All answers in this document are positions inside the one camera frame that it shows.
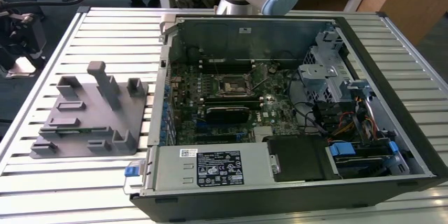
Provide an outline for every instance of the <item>barcode sticker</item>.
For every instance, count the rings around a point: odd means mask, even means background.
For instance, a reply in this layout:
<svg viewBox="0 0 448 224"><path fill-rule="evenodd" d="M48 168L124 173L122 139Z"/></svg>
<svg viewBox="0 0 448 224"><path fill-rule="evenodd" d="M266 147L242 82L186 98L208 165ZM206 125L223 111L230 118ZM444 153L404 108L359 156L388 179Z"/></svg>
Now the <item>barcode sticker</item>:
<svg viewBox="0 0 448 224"><path fill-rule="evenodd" d="M198 149L180 149L180 157L196 157Z"/></svg>

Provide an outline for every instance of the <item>power supply label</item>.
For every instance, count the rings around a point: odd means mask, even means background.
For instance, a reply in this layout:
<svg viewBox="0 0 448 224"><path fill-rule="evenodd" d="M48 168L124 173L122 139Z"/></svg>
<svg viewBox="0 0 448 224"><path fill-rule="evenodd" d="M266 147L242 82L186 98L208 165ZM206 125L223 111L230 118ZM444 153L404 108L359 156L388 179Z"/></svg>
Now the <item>power supply label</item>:
<svg viewBox="0 0 448 224"><path fill-rule="evenodd" d="M240 151L198 153L196 164L200 187L244 185Z"/></svg>

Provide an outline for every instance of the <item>open computer tower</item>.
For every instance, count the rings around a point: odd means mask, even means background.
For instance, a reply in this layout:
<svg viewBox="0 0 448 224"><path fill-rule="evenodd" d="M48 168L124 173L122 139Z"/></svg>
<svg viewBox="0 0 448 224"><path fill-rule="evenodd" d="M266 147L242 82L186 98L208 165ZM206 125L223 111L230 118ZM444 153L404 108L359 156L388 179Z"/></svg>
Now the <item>open computer tower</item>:
<svg viewBox="0 0 448 224"><path fill-rule="evenodd" d="M342 17L166 15L154 221L374 206L448 171Z"/></svg>

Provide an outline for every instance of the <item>screw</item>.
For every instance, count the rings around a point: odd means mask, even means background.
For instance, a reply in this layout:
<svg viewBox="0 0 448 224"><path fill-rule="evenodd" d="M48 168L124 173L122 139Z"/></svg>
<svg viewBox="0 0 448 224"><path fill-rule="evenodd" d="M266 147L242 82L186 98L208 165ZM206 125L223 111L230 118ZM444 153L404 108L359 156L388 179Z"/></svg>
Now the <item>screw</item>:
<svg viewBox="0 0 448 224"><path fill-rule="evenodd" d="M278 165L271 165L271 168L272 168L272 173L278 174L280 172Z"/></svg>

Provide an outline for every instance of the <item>sticker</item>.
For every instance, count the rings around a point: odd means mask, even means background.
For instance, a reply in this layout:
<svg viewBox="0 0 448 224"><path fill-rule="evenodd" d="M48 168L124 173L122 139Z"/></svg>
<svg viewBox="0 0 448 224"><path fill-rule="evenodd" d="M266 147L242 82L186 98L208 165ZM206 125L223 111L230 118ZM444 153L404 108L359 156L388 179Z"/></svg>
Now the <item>sticker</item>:
<svg viewBox="0 0 448 224"><path fill-rule="evenodd" d="M198 149L180 149L180 157L196 157Z"/></svg>
<svg viewBox="0 0 448 224"><path fill-rule="evenodd" d="M240 151L198 153L198 185L244 185Z"/></svg>
<svg viewBox="0 0 448 224"><path fill-rule="evenodd" d="M252 33L252 28L250 27L242 27L240 28L240 34L250 34Z"/></svg>

